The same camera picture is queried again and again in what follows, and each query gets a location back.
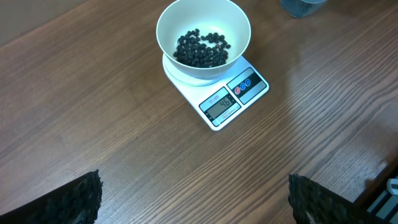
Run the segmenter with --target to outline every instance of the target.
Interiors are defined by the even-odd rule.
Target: blue container
[[[280,5],[296,18],[303,18],[313,14],[324,3],[326,3],[326,0],[280,0]]]

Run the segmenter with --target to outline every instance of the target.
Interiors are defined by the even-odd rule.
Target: blue button
[[[241,83],[241,90],[244,90],[246,88],[246,85],[244,83]]]

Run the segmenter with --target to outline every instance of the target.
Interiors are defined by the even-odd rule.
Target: white object
[[[197,113],[214,131],[219,131],[269,90],[269,84],[244,58],[221,78],[202,80],[182,73],[163,54],[163,68]]]
[[[214,68],[195,68],[175,60],[173,53],[178,38],[189,30],[200,30],[200,35],[217,32],[225,35],[231,45],[225,65]],[[178,0],[169,5],[159,17],[156,37],[160,48],[170,63],[182,73],[195,78],[214,79],[230,69],[242,56],[250,43],[251,27],[243,10],[229,0]],[[214,47],[207,40],[200,41],[208,47]]]
[[[398,195],[398,179],[389,179],[387,181],[387,190],[392,195]]]

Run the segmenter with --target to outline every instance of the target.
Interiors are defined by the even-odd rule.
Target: scale platform
[[[167,77],[214,131],[219,131],[269,90],[269,84],[244,58],[219,79],[202,80],[177,70],[163,55]]]

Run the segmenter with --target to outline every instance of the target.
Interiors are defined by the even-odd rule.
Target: black object
[[[289,190],[289,204],[298,224],[388,223],[298,174],[289,175]]]
[[[173,57],[178,62],[193,67],[210,68],[214,66],[224,65],[228,59],[228,53],[223,49],[226,45],[224,35],[209,33],[206,37],[199,37],[199,29],[188,31],[187,34],[180,36],[177,42],[177,51],[173,53]],[[216,43],[215,47],[207,47],[201,43],[201,40],[208,40],[209,43]]]
[[[0,223],[92,224],[102,197],[98,170],[89,172],[40,198],[0,216]]]

